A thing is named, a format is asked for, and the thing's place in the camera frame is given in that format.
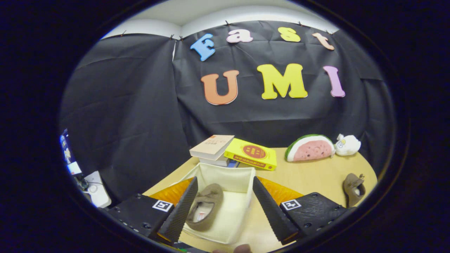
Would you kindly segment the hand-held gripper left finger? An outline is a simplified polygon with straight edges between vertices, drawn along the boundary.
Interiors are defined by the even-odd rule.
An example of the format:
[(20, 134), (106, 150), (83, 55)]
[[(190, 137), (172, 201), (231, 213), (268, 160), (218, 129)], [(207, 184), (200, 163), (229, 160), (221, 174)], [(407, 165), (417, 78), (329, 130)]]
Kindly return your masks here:
[(178, 241), (198, 192), (191, 177), (151, 196), (135, 194), (105, 213), (131, 231), (163, 244)]

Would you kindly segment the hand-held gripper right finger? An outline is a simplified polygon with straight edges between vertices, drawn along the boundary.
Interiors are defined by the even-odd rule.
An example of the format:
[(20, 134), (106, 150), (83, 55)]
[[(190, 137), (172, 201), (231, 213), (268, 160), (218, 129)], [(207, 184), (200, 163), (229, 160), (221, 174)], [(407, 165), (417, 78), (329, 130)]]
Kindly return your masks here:
[(317, 192), (302, 195), (259, 176), (253, 179), (253, 192), (282, 245), (320, 234), (355, 209)]

